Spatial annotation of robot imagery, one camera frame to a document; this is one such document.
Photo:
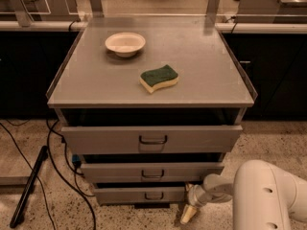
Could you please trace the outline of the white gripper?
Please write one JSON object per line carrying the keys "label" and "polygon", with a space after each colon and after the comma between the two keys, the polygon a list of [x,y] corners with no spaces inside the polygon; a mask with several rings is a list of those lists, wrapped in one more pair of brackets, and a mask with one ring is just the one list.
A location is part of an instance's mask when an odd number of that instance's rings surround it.
{"label": "white gripper", "polygon": [[201,185],[186,183],[185,189],[188,192],[187,199],[190,205],[184,206],[180,218],[181,224],[188,223],[189,220],[197,213],[197,208],[205,206],[213,198],[213,195],[208,193]]}

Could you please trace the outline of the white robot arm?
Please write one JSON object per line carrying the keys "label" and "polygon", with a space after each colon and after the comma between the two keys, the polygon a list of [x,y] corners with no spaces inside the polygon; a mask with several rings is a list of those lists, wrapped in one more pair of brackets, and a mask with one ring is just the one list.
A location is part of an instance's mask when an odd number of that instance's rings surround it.
{"label": "white robot arm", "polygon": [[180,222],[208,203],[232,202],[233,230],[291,230],[307,221],[307,181],[262,160],[242,164],[232,180],[211,173],[187,186]]}

